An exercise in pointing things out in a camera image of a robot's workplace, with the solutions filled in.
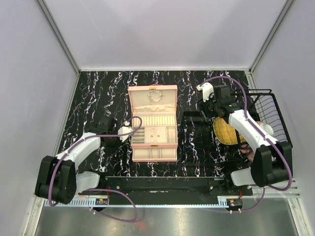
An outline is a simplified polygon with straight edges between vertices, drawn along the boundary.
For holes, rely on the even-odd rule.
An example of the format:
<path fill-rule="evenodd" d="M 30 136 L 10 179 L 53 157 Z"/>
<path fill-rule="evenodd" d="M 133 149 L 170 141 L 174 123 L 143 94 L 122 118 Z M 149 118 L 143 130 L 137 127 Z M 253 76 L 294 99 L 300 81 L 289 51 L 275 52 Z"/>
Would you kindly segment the pink jewelry box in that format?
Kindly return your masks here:
<path fill-rule="evenodd" d="M 176 85 L 128 88 L 132 116 L 140 117 L 132 120 L 140 128 L 131 137 L 133 162 L 177 161 L 177 91 Z"/>

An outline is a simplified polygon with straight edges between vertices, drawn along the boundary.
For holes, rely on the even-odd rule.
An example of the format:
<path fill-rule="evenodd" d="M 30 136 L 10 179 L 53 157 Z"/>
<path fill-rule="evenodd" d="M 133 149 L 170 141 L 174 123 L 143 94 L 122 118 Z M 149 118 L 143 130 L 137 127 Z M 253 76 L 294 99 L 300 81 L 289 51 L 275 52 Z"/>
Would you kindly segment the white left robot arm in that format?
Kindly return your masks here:
<path fill-rule="evenodd" d="M 100 195 L 106 190 L 106 182 L 100 179 L 95 172 L 77 174 L 78 166 L 100 146 L 114 150 L 120 144 L 118 137 L 117 120 L 113 117 L 102 117 L 99 122 L 91 123 L 84 133 L 71 147 L 56 156 L 45 156 L 41 160 L 35 195 L 50 199 L 52 205 L 69 204 L 73 197 L 90 189 Z"/>

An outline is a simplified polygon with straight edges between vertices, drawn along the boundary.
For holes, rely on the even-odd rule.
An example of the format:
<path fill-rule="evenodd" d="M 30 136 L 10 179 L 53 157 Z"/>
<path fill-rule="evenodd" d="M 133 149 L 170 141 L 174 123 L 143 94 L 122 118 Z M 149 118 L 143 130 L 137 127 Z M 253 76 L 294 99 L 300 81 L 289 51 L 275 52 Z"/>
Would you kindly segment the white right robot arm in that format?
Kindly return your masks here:
<path fill-rule="evenodd" d="M 234 195 L 243 185 L 272 187 L 287 181 L 287 190 L 292 184 L 292 147 L 287 141 L 280 142 L 268 134 L 249 114 L 247 101 L 239 102 L 227 85 L 212 86 L 202 83 L 197 86 L 202 92 L 201 111 L 212 118 L 218 116 L 243 136 L 254 153 L 252 165 L 232 171 L 230 179 L 223 183 L 224 191 Z"/>

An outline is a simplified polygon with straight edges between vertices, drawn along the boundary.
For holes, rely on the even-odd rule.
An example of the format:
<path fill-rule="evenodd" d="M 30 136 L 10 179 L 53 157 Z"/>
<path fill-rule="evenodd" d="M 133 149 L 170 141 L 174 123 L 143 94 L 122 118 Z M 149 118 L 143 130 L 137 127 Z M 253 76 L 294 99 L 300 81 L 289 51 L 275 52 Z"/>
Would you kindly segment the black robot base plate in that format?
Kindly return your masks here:
<path fill-rule="evenodd" d="M 223 177 L 102 177 L 102 188 L 130 192 L 193 192 L 210 196 L 252 196 L 247 186 L 233 187 Z"/>

